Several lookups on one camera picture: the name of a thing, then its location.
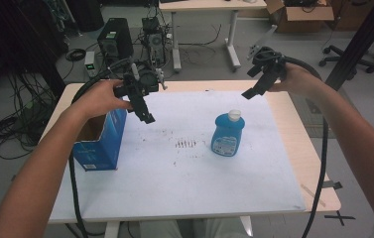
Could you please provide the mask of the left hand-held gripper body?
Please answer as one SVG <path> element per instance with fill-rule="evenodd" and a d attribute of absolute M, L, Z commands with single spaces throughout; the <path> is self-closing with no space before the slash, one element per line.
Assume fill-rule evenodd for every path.
<path fill-rule="evenodd" d="M 151 92 L 158 92 L 160 87 L 167 89 L 164 72 L 146 61 L 122 59 L 113 64 L 113 70 L 123 72 L 123 85 L 114 89 L 116 97 L 144 97 Z"/>

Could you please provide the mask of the black office chair base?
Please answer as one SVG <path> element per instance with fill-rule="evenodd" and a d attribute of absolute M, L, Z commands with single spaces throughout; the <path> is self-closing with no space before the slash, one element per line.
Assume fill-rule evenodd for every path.
<path fill-rule="evenodd" d="M 329 57 L 328 54 L 331 52 L 336 53 L 336 57 Z M 343 50 L 339 49 L 336 46 L 330 45 L 322 50 L 322 53 L 324 54 L 324 58 L 318 63 L 319 66 L 325 66 L 328 61 L 339 61 L 340 57 L 343 55 Z M 374 72 L 374 62 L 360 59 L 358 64 L 363 65 L 366 67 L 365 71 L 367 73 Z"/>

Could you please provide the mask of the wooden table with white legs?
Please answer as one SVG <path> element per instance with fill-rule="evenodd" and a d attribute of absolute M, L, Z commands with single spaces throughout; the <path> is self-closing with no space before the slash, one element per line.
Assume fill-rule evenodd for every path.
<path fill-rule="evenodd" d="M 229 12 L 229 35 L 225 40 L 225 46 L 229 53 L 233 71 L 241 67 L 241 63 L 234 49 L 234 35 L 239 12 L 241 10 L 264 9 L 267 6 L 264 0 L 159 0 L 159 9 L 171 14 L 173 46 L 172 60 L 175 73 L 182 70 L 182 61 L 177 33 L 177 15 L 187 12 L 190 15 L 206 13 L 209 16 L 217 16 L 220 12 Z"/>

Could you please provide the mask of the person's right hand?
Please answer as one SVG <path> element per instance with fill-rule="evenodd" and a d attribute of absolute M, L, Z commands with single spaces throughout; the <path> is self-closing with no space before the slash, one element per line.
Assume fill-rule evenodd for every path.
<path fill-rule="evenodd" d="M 286 77 L 275 82 L 269 89 L 270 92 L 287 91 L 315 100 L 321 98 L 324 90 L 325 85 L 319 78 L 303 67 L 288 62 L 286 63 Z"/>

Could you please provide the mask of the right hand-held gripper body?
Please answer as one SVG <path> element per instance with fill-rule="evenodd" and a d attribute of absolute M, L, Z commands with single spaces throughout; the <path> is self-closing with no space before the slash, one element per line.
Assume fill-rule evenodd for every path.
<path fill-rule="evenodd" d="M 273 36 L 277 28 L 277 25 L 272 25 L 270 30 L 250 46 L 247 59 L 252 61 L 253 66 L 260 65 L 263 67 L 261 71 L 262 75 L 272 73 L 279 78 L 286 72 L 284 70 L 286 63 L 285 56 L 266 46 L 266 43 Z"/>

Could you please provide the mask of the white table leg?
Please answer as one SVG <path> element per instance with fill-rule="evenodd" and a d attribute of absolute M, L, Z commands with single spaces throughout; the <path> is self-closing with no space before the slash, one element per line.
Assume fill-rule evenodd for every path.
<path fill-rule="evenodd" d="M 119 221 L 110 221 L 106 224 L 104 238 L 118 238 L 120 229 Z"/>
<path fill-rule="evenodd" d="M 251 218 L 249 216 L 241 216 L 240 220 L 242 222 L 242 225 L 247 233 L 248 236 L 253 236 L 253 229 L 252 229 L 252 223 Z"/>

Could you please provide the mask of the blue cardboard carton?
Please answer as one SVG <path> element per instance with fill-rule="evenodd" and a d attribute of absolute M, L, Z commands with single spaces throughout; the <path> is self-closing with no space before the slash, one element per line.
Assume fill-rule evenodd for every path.
<path fill-rule="evenodd" d="M 89 119 L 73 145 L 73 157 L 86 171 L 117 168 L 127 112 L 115 109 Z"/>

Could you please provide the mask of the person's left hand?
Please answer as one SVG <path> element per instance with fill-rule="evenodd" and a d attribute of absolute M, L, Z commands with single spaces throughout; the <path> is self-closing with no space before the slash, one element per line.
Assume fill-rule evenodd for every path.
<path fill-rule="evenodd" d="M 114 95 L 114 89 L 121 85 L 122 81 L 119 79 L 99 80 L 72 103 L 68 111 L 75 118 L 88 120 L 114 109 L 132 109 L 129 101 L 119 99 Z"/>

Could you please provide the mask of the open computer case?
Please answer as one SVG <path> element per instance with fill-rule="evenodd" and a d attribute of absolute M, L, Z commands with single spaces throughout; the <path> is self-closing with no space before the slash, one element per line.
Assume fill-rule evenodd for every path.
<path fill-rule="evenodd" d="M 148 50 L 149 60 L 154 66 L 166 63 L 164 32 L 157 17 L 142 19 L 144 42 Z"/>

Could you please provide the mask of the grey tape piece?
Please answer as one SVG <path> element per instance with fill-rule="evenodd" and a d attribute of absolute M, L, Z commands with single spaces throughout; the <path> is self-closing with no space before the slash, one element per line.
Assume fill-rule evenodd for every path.
<path fill-rule="evenodd" d="M 334 190 L 341 189 L 342 184 L 339 181 L 328 180 L 322 184 L 323 188 L 333 188 Z"/>

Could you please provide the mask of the clear tape strip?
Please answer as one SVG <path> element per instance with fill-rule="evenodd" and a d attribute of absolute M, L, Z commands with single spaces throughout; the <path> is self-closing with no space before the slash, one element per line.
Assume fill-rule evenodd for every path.
<path fill-rule="evenodd" d="M 305 192 L 305 194 L 307 196 L 310 196 L 313 198 L 313 200 L 315 199 L 315 193 L 312 192 L 307 186 L 305 186 L 304 184 L 301 183 L 301 189 Z M 325 202 L 322 201 L 320 198 L 318 199 L 318 203 L 322 206 L 322 207 L 325 207 Z"/>

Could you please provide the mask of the black cabinet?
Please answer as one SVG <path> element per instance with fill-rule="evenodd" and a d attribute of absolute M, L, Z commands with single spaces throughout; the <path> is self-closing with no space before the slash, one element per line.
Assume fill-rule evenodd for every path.
<path fill-rule="evenodd" d="M 97 0 L 65 0 L 82 32 L 92 32 L 104 26 L 100 5 Z"/>

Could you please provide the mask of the white table mat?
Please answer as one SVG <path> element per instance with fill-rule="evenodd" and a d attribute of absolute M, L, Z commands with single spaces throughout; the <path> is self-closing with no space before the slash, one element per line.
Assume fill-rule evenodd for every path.
<path fill-rule="evenodd" d="M 305 201 L 268 101 L 238 91 L 160 92 L 147 97 L 155 120 L 127 117 L 113 171 L 75 169 L 64 179 L 52 222 L 74 220 L 78 190 L 86 221 L 215 217 L 300 212 Z M 231 109 L 245 127 L 239 150 L 222 157 L 210 149 L 215 118 Z"/>

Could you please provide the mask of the brown cardboard box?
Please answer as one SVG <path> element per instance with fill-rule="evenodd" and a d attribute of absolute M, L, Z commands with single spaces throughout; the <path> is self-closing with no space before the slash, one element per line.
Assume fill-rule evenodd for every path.
<path fill-rule="evenodd" d="M 357 31 L 374 6 L 374 0 L 327 0 L 333 21 L 327 25 L 334 31 Z"/>

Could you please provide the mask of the open cardboard box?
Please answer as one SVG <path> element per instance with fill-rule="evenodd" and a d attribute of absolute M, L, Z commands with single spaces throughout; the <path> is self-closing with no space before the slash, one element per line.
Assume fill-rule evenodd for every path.
<path fill-rule="evenodd" d="M 315 33 L 325 21 L 334 19 L 326 0 L 314 0 L 310 6 L 288 6 L 287 0 L 264 0 L 270 21 L 278 33 Z"/>

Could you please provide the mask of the small white power supply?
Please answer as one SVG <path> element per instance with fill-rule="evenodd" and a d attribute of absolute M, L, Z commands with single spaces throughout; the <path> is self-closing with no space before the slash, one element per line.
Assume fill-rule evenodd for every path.
<path fill-rule="evenodd" d="M 95 64 L 95 52 L 88 51 L 84 58 L 84 67 L 89 77 L 96 75 L 97 66 Z"/>

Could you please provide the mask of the black computer tower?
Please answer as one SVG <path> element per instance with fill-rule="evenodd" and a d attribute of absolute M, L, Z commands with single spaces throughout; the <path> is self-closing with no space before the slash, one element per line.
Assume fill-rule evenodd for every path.
<path fill-rule="evenodd" d="M 97 38 L 105 63 L 130 58 L 134 54 L 126 18 L 110 18 Z"/>

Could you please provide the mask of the black metal stand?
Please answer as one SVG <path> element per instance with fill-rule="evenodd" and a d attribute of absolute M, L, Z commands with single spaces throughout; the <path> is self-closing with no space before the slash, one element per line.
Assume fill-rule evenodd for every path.
<path fill-rule="evenodd" d="M 327 77 L 325 84 L 338 90 L 374 43 L 374 6 Z"/>

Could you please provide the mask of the black tape cross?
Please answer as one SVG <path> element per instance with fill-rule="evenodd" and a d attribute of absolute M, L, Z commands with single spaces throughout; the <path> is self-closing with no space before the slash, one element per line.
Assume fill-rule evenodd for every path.
<path fill-rule="evenodd" d="M 326 215 L 324 218 L 325 219 L 336 219 L 339 221 L 341 226 L 345 225 L 344 223 L 345 220 L 355 220 L 355 217 L 353 216 L 342 215 L 339 210 L 337 210 L 334 215 Z"/>

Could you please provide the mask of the blue detergent bottle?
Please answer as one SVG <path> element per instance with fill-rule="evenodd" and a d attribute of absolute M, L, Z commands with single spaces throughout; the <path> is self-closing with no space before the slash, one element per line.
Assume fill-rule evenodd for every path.
<path fill-rule="evenodd" d="M 232 109 L 215 119 L 216 129 L 211 139 L 210 149 L 223 157 L 233 157 L 238 152 L 245 121 L 241 111 Z"/>

